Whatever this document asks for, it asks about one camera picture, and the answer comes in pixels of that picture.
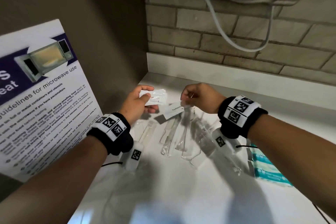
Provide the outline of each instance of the poster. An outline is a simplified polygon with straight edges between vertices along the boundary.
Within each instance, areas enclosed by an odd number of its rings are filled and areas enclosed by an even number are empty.
[[[0,172],[25,182],[102,112],[59,20],[0,36]]]

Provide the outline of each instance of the black wristband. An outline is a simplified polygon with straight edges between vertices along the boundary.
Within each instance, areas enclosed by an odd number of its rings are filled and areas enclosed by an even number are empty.
[[[251,115],[247,118],[243,127],[239,127],[237,124],[231,122],[230,120],[224,117],[224,113],[228,108],[229,104],[235,99],[236,97],[229,97],[225,99],[218,110],[218,117],[222,124],[220,130],[222,134],[230,139],[235,139],[239,136],[247,138],[247,134],[252,127],[252,125],[258,120],[258,118],[263,114],[268,114],[268,112],[260,107],[256,108]]]
[[[123,124],[126,126],[124,131],[119,134],[116,140],[112,141],[110,137],[98,128],[91,128],[86,134],[87,136],[94,136],[105,146],[107,153],[118,156],[120,152],[128,152],[133,147],[133,138],[129,134],[131,126],[125,117],[120,113],[112,113],[114,116],[118,117]]]

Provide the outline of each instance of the brick wall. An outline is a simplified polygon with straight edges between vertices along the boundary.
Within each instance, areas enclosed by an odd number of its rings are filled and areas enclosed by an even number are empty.
[[[265,39],[270,8],[213,0],[223,30],[239,45]],[[218,33],[204,0],[146,0],[150,52],[336,85],[336,0],[275,7],[270,43],[242,52]]]

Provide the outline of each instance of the white shelf edge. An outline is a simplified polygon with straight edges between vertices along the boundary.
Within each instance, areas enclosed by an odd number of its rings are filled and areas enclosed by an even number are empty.
[[[224,65],[147,53],[148,71],[336,110],[336,87]]]

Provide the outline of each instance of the forearm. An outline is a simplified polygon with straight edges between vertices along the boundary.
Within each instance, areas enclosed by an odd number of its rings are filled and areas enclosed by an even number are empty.
[[[336,219],[336,145],[269,115],[250,128],[254,142],[281,173]]]
[[[0,204],[2,223],[67,223],[107,157],[86,137]]]

